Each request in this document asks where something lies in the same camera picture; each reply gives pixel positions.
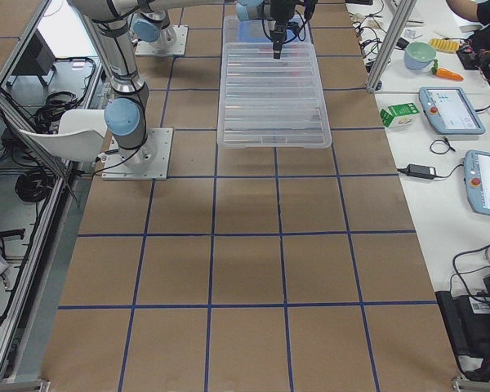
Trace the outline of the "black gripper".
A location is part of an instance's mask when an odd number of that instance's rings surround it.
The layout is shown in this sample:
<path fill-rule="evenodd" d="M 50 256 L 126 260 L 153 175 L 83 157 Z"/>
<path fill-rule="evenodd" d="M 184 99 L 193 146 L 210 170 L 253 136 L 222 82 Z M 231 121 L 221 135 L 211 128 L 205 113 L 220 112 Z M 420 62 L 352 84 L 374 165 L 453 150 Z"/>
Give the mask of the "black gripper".
<path fill-rule="evenodd" d="M 273 43 L 273 58 L 281 56 L 283 43 L 285 41 L 285 25 L 295 14 L 296 6 L 304 8 L 304 20 L 310 20 L 315 11 L 315 0 L 272 0 L 269 2 L 270 19 L 275 20 L 271 29 L 271 41 Z"/>

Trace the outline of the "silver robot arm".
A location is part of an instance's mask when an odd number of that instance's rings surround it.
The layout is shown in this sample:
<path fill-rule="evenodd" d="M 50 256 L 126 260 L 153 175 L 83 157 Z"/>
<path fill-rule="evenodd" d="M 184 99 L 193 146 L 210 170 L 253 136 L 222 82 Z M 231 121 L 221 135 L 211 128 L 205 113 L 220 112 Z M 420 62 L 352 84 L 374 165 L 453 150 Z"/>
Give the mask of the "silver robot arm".
<path fill-rule="evenodd" d="M 108 129 L 118 143 L 122 165 L 142 168 L 154 159 L 146 125 L 146 104 L 149 88 L 140 76 L 131 42 L 129 16 L 139 12 L 144 21 L 156 29 L 168 28 L 171 9 L 213 5 L 213 1 L 74 1 L 81 16 L 95 26 L 100 48 L 105 54 L 104 66 L 114 99 L 105 107 Z"/>
<path fill-rule="evenodd" d="M 237 1 L 241 22 L 261 20 L 265 37 L 272 42 L 273 57 L 280 59 L 283 46 L 299 38 L 311 20 L 317 1 Z M 160 56 L 171 56 L 180 26 L 171 25 L 168 11 L 141 12 L 132 25 L 138 42 L 147 42 Z"/>

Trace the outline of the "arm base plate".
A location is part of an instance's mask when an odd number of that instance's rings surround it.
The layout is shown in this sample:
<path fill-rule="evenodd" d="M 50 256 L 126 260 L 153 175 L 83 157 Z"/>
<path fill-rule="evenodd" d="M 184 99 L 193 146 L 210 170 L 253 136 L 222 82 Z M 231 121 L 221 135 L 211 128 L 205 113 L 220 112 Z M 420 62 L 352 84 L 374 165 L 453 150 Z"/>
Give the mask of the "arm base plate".
<path fill-rule="evenodd" d="M 187 25 L 169 25 L 160 29 L 152 24 L 134 24 L 138 38 L 137 56 L 183 56 L 188 35 Z"/>
<path fill-rule="evenodd" d="M 105 160 L 103 180 L 166 180 L 172 147 L 172 128 L 150 128 L 143 147 L 126 162 L 131 154 L 109 154 Z"/>

